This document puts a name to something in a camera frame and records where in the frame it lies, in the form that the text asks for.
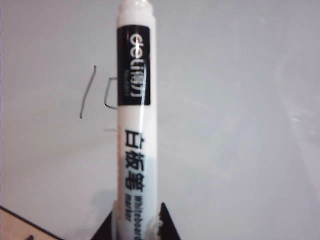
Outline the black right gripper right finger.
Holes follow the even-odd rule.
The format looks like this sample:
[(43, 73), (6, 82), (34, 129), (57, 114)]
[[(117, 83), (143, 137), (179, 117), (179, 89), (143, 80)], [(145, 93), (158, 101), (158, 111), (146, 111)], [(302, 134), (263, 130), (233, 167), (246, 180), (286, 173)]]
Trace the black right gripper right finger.
[(159, 240), (181, 240), (170, 212), (164, 202), (160, 205), (157, 237)]

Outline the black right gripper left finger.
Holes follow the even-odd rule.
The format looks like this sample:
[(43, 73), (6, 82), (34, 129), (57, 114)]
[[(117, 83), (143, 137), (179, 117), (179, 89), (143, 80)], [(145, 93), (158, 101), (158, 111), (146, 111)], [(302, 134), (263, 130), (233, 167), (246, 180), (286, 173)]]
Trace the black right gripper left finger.
[(118, 224), (117, 224), (117, 201), (112, 205), (112, 211), (99, 227), (97, 232), (92, 237), (93, 240), (117, 240), (118, 239)]

